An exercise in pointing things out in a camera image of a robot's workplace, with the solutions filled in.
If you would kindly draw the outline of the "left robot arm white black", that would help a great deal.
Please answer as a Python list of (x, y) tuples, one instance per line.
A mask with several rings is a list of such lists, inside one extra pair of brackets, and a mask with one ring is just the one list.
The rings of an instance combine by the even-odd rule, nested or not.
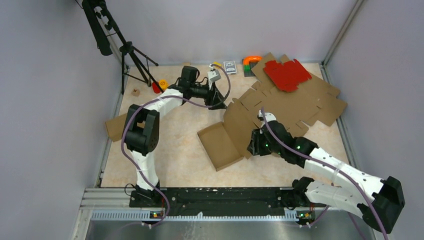
[(160, 137), (160, 120), (173, 109), (185, 103), (195, 104), (191, 99), (204, 101), (199, 107), (209, 110), (226, 109), (225, 101), (229, 93), (222, 95), (216, 86), (225, 69), (212, 63), (206, 76), (206, 83), (198, 82), (199, 70), (184, 66), (181, 76), (174, 84), (143, 105), (129, 107), (121, 137), (121, 150), (129, 150), (125, 156), (134, 164), (137, 182), (134, 194), (149, 207), (160, 202), (160, 181), (155, 170), (155, 154)]

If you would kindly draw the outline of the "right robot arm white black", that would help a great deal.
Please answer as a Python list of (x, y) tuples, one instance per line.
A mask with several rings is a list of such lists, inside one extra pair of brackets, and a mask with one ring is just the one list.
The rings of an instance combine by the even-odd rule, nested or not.
[(292, 183), (299, 206), (325, 204), (356, 215), (371, 228), (391, 234), (405, 206), (401, 182), (360, 171), (330, 155), (305, 137), (293, 137), (276, 120), (253, 129), (247, 150), (254, 156), (276, 154), (286, 162), (322, 175), (330, 184), (310, 177)]

